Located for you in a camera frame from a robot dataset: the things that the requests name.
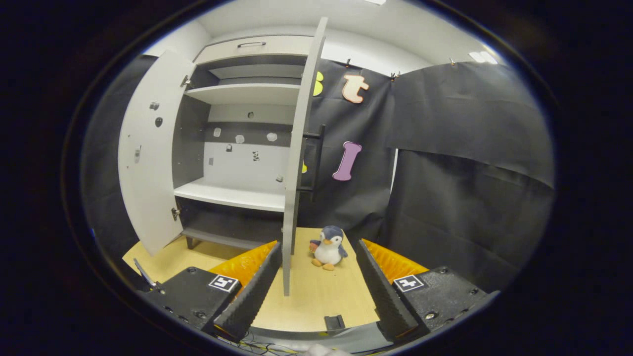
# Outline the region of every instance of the white shelf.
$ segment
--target white shelf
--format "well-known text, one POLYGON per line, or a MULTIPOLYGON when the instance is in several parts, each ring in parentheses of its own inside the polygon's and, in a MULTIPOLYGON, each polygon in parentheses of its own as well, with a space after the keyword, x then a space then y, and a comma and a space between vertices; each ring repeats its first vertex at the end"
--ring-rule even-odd
POLYGON ((204 178, 174 189, 175 196, 205 201, 207 203, 228 205, 230 207, 283 212, 285 196, 283 193, 256 192, 212 186, 204 178))
POLYGON ((191 89, 186 95, 207 104, 297 105, 299 86, 294 84, 227 84, 191 89))

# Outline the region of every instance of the sticker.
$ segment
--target sticker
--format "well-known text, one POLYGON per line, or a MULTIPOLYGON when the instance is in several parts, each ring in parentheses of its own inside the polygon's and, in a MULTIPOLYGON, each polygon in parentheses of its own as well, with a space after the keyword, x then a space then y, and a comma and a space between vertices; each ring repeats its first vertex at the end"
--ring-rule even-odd
POLYGON ((343 87, 343 98, 354 104, 362 103, 363 97, 358 95, 358 91, 361 88, 364 90, 369 89, 369 84, 365 83, 365 78, 360 75, 346 75, 344 78, 348 81, 343 87))
POLYGON ((358 143, 347 141, 343 144, 343 149, 345 152, 343 152, 343 158, 341 158, 339 169, 332 174, 332 178, 337 181, 348 181, 352 179, 352 166, 354 165, 356 156, 363 147, 358 143))
POLYGON ((218 288, 225 292, 231 292, 231 290, 233 290, 233 287, 235 287, 235 285, 237 285, 237 280, 235 278, 221 276, 221 275, 215 276, 215 278, 213 278, 211 283, 209 283, 210 287, 218 288))
POLYGON ((321 94, 321 92, 323 91, 323 84, 321 83, 322 80, 323 80, 323 73, 317 72, 316 73, 316 82, 315 82, 315 91, 312 94, 312 96, 317 96, 317 95, 321 94))
POLYGON ((421 280, 419 280, 413 274, 410 276, 394 279, 394 284, 402 292, 408 292, 416 288, 426 287, 426 284, 424 284, 421 280))

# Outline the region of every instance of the penguin plush toy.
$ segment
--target penguin plush toy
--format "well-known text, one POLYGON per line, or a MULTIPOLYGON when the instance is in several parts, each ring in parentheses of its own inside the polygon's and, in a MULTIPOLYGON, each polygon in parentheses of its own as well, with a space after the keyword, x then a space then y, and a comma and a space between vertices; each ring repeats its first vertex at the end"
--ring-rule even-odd
POLYGON ((338 226, 326 226, 321 231, 321 240, 310 240, 310 251, 315 257, 312 264, 323 267, 325 270, 334 270, 334 265, 339 263, 348 253, 343 248, 343 230, 338 226))

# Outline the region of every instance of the white wall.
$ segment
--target white wall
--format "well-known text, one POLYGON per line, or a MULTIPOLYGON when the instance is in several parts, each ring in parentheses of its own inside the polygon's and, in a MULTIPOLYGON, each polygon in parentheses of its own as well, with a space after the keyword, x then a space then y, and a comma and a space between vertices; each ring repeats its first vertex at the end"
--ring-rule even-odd
MULTIPOLYGON (((260 27, 214 37, 211 43, 251 35, 313 35, 315 30, 315 27, 307 26, 260 27)), ((325 29, 325 44, 323 45, 321 58, 343 63, 350 58, 350 64, 384 75, 398 73, 398 71, 406 73, 431 66, 423 58, 391 44, 352 32, 328 29, 327 27, 325 29)))
POLYGON ((209 32, 198 21, 191 21, 154 43, 144 54, 160 57, 169 49, 193 61, 210 40, 209 32))

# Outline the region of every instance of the door handle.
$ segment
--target door handle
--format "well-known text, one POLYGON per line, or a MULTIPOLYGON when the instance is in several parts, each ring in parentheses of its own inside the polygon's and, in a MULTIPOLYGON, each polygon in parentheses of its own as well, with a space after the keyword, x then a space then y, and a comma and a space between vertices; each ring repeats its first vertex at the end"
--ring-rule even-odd
POLYGON ((240 43, 237 45, 237 48, 242 48, 242 46, 245 46, 246 44, 260 44, 262 46, 266 45, 266 42, 264 41, 260 41, 260 42, 247 42, 247 43, 240 43))
POLYGON ((299 187, 297 187, 297 191, 304 192, 304 193, 310 193, 310 201, 314 202, 314 200, 315 200, 315 188, 317 186, 316 183, 318 181, 319 171, 321 171, 321 155, 323 153, 323 142, 325 141, 325 125, 321 125, 321 127, 319 128, 319 133, 318 134, 305 133, 305 134, 303 134, 303 137, 305 137, 307 139, 317 139, 318 140, 318 144, 317 144, 317 147, 316 147, 315 176, 312 179, 312 185, 311 186, 299 186, 299 187))

